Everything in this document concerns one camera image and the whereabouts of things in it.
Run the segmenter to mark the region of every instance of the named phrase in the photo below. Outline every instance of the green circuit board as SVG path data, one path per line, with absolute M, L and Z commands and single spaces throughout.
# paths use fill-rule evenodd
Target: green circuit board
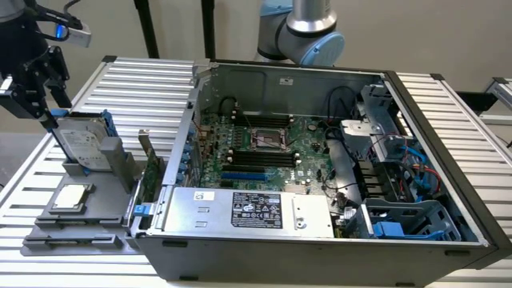
M 201 153 L 202 173 L 200 186 L 204 188 L 222 188 L 222 166 L 229 149 L 237 151 L 272 151 L 276 153 L 298 153 L 301 163 L 294 168 L 265 167 L 266 181 L 229 180 L 232 188 L 240 190 L 293 191 L 296 193 L 321 194 L 321 182 L 317 181 L 317 170 L 325 177 L 330 172 L 329 154 L 324 153 L 322 129 L 312 131 L 312 125 L 317 127 L 318 120 L 308 117 L 294 117 L 294 121 L 282 128 L 285 147 L 268 144 L 265 148 L 250 146 L 253 129 L 262 133 L 278 129 L 258 127 L 236 127 L 232 121 L 216 114 L 208 114 L 201 119 Z

